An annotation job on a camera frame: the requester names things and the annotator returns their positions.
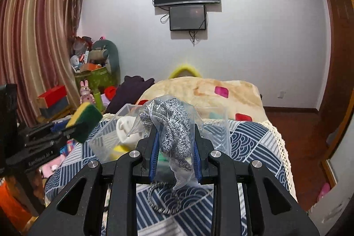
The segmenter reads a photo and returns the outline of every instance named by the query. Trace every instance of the white cloth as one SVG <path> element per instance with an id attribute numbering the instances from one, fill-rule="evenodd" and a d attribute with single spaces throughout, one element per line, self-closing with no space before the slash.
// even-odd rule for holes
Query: white cloth
<path id="1" fill-rule="evenodd" d="M 119 140 L 118 145 L 124 145 L 131 150 L 134 150 L 139 140 L 144 138 L 142 133 L 135 133 L 127 136 L 133 127 L 135 118 L 136 117 L 134 116 L 122 116 L 118 119 L 116 124 L 116 133 Z"/>

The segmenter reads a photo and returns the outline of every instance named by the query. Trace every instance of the electrical outlet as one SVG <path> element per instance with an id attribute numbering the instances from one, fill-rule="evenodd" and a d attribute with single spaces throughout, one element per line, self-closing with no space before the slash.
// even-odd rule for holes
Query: electrical outlet
<path id="1" fill-rule="evenodd" d="M 284 98 L 285 96 L 285 90 L 281 90 L 278 94 L 278 98 Z"/>

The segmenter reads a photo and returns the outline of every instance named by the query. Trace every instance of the beige blanket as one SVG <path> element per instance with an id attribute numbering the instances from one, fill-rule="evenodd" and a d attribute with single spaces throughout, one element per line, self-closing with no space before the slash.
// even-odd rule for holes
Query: beige blanket
<path id="1" fill-rule="evenodd" d="M 165 94 L 197 107 L 223 106 L 228 111 L 228 117 L 233 120 L 236 113 L 251 116 L 255 122 L 268 120 L 258 88 L 246 81 L 218 81 L 198 77 L 167 79 L 151 86 L 137 103 Z"/>

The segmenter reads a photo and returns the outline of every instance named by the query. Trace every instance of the orange object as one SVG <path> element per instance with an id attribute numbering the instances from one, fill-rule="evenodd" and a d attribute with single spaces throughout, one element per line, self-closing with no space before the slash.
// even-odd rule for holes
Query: orange object
<path id="1" fill-rule="evenodd" d="M 13 226 L 21 232 L 32 215 L 10 194 L 6 182 L 0 186 L 0 199 L 1 209 Z"/>
<path id="2" fill-rule="evenodd" d="M 67 95 L 64 85 L 58 85 L 37 97 L 38 108 L 49 108 Z"/>
<path id="3" fill-rule="evenodd" d="M 93 71 L 93 70 L 96 70 L 96 69 L 99 69 L 101 68 L 100 65 L 98 64 L 93 64 L 93 63 L 85 63 L 83 65 L 81 65 L 80 67 L 80 72 L 84 72 L 84 71 Z"/>

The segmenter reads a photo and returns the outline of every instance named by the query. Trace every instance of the gray knitted sock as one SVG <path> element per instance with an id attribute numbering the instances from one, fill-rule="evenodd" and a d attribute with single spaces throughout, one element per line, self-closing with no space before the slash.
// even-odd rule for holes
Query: gray knitted sock
<path id="1" fill-rule="evenodd" d="M 140 112 L 139 117 L 147 131 L 153 123 L 162 132 L 160 149 L 165 155 L 177 160 L 179 166 L 191 171 L 190 126 L 188 113 L 177 98 L 154 99 Z"/>

